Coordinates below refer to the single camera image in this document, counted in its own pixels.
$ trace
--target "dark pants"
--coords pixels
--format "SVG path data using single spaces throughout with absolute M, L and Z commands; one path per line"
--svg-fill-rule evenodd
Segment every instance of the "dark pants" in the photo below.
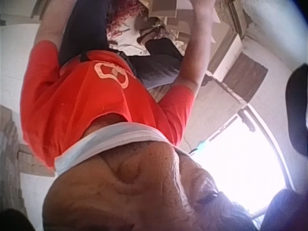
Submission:
M 63 66 L 72 58 L 86 52 L 107 50 L 106 17 L 111 0 L 78 0 L 67 22 L 59 63 Z M 121 56 L 126 59 L 136 77 L 147 89 L 169 84 L 180 71 L 182 55 L 167 38 L 150 40 L 145 44 L 149 56 Z

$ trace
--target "shirt sleeve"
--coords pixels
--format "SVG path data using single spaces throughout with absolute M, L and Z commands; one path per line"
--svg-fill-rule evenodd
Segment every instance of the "shirt sleeve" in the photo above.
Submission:
M 29 116 L 35 113 L 35 103 L 59 78 L 59 74 L 56 46 L 50 41 L 41 41 L 36 44 L 30 53 L 21 92 L 20 113 L 24 133 Z
M 194 103 L 194 94 L 186 86 L 175 85 L 160 100 L 159 105 L 163 109 L 170 128 L 174 145 L 179 145 L 186 129 Z

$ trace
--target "man's eye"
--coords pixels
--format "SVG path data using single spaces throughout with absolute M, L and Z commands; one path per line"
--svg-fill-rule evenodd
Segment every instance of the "man's eye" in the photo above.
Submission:
M 217 197 L 218 197 L 218 193 L 216 193 L 216 192 L 210 193 L 206 197 L 198 200 L 197 203 L 199 203 L 201 205 L 207 205 L 207 204 L 211 203 L 213 200 L 215 200 Z

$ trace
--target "brick wall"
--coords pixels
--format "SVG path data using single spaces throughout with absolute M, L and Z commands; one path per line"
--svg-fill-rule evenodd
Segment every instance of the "brick wall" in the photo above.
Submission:
M 14 208 L 26 215 L 20 188 L 18 134 L 10 109 L 0 108 L 0 210 Z
M 45 167 L 41 161 L 35 158 L 28 146 L 19 145 L 17 158 L 20 172 L 36 176 L 54 177 L 54 170 Z

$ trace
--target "red t-shirt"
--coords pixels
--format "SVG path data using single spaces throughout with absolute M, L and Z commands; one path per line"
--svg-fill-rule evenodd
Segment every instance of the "red t-shirt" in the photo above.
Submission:
M 173 86 L 155 102 L 127 63 L 108 51 L 88 52 L 60 69 L 50 41 L 31 52 L 21 95 L 24 140 L 47 166 L 78 142 L 91 122 L 109 113 L 160 130 L 178 145 L 194 101 L 191 90 Z

